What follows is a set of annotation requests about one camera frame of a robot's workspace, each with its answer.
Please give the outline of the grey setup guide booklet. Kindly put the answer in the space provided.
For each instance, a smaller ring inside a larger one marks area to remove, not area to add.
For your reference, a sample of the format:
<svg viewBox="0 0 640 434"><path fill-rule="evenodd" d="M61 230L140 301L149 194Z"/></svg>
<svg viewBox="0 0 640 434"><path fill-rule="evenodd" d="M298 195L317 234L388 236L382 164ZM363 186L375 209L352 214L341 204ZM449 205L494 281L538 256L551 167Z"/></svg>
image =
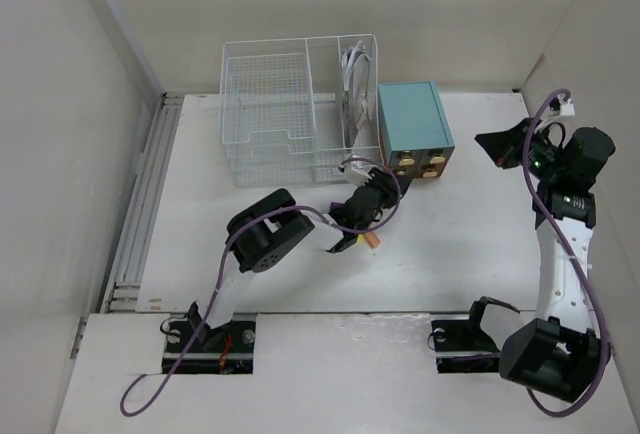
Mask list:
<svg viewBox="0 0 640 434"><path fill-rule="evenodd" d="M342 114L347 147L354 146L357 134L368 117L370 72L371 58L362 54L352 63L347 63L343 73Z"/></svg>

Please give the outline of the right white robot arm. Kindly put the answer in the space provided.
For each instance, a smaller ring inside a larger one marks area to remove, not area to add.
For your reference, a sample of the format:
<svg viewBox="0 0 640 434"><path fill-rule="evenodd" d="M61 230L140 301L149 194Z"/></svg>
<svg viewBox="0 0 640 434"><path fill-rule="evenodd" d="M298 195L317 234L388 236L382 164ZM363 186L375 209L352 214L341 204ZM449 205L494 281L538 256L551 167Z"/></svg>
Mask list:
<svg viewBox="0 0 640 434"><path fill-rule="evenodd" d="M530 391L574 403L595 380L602 356L595 310L580 280L596 225L590 189L615 144L600 129L582 127L556 146L528 119L475 140L497 167L526 166L538 181L532 203L541 256L536 313L504 340L498 372Z"/></svg>

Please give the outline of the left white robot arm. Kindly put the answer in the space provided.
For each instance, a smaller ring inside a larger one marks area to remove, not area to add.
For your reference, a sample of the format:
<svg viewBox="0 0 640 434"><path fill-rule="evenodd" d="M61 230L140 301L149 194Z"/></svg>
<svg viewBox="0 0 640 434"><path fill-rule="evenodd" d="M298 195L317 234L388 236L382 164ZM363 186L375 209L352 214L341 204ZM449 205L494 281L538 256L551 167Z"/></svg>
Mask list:
<svg viewBox="0 0 640 434"><path fill-rule="evenodd" d="M255 275L281 262L315 229L310 214L318 217L328 228L327 238L335 241L326 252L342 253L360 236L388 222L383 213L397 209L410 185L409 177L373 168L350 198L333 204L326 214L297 204L288 190L280 188L234 216L227 224L228 237L206 311L201 314L196 303L187 311L191 341L205 352L221 344Z"/></svg>

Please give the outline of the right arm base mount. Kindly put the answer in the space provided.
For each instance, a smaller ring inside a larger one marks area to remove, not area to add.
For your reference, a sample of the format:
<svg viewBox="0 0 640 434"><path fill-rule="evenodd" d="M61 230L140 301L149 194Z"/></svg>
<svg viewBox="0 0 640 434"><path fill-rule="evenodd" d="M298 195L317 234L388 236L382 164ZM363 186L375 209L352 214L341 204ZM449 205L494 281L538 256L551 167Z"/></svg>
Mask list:
<svg viewBox="0 0 640 434"><path fill-rule="evenodd" d="M468 319L432 320L427 345L435 353L438 374L498 372L496 343Z"/></svg>

